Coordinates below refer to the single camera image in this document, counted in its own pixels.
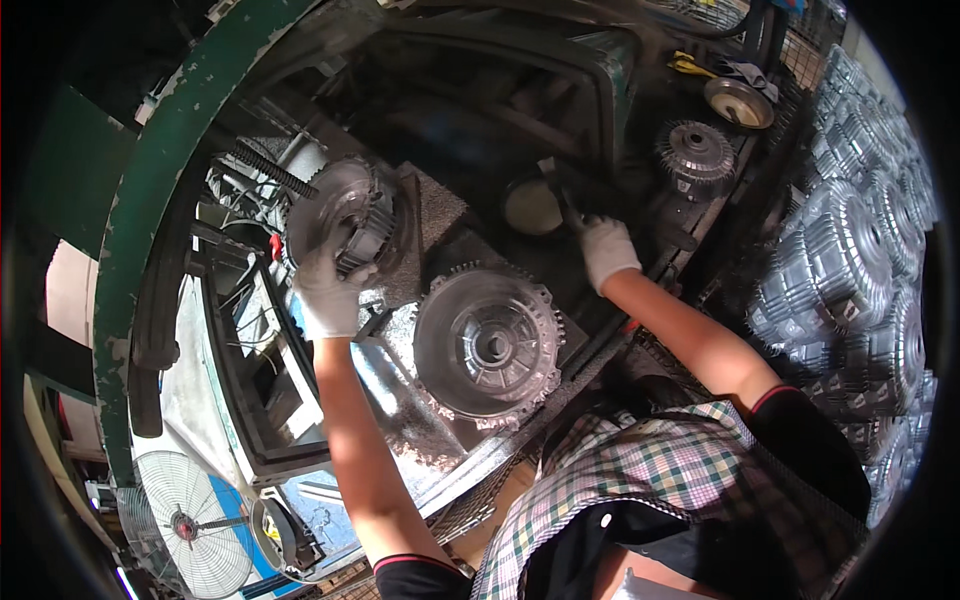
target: black sleeve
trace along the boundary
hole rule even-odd
[[[470,579],[448,564],[417,554],[380,559],[373,566],[383,600],[466,600]]]
[[[754,437],[806,483],[866,520],[870,484],[840,431],[796,388],[771,390],[748,421]]]

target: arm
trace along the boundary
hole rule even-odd
[[[735,333],[671,296],[636,269],[608,277],[603,294],[636,319],[715,396],[729,395],[749,413],[782,385],[777,374]]]
[[[293,287],[303,308],[305,337],[314,341],[324,430],[350,523],[371,564],[395,554],[420,554],[453,566],[400,478],[350,357],[360,284],[372,268],[340,280],[334,248],[331,243],[310,253]]]
[[[729,329],[674,298],[640,270],[623,224],[595,220],[581,236],[593,287],[667,347],[714,395],[741,414],[782,385],[759,354]]]
[[[333,472],[353,531],[370,564],[395,554],[420,554],[453,566],[400,478],[360,387],[349,342],[350,338],[317,340],[313,365]]]

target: red clip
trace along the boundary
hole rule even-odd
[[[280,241],[280,234],[274,233],[270,236],[270,257],[273,260],[279,260],[282,256],[283,242]]]
[[[629,335],[629,334],[633,333],[634,331],[636,331],[639,327],[640,327],[640,321],[633,320],[633,321],[630,321],[629,323],[623,325],[623,328],[620,329],[620,333],[622,333],[622,334],[624,334],[624,335]]]

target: metal sheet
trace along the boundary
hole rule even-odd
[[[133,311],[153,237],[187,160],[247,72],[317,0],[245,0],[194,48],[160,95],[107,218],[93,316],[101,426],[117,485],[133,484],[127,369]]]

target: black spring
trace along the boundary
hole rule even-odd
[[[284,171],[279,165],[261,156],[257,151],[243,142],[237,142],[236,147],[234,147],[230,153],[246,162],[253,169],[263,173],[287,189],[300,194],[304,198],[313,199],[314,194],[317,192],[317,190],[306,181],[299,180],[287,171]]]

